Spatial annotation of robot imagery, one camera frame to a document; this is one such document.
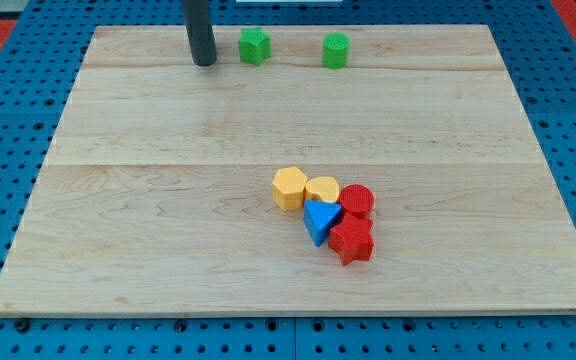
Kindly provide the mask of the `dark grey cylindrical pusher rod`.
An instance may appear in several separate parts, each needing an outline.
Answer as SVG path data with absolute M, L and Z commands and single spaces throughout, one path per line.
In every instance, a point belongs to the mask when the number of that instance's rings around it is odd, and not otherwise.
M 195 65 L 206 67 L 217 61 L 217 48 L 208 0 L 182 0 L 185 27 Z

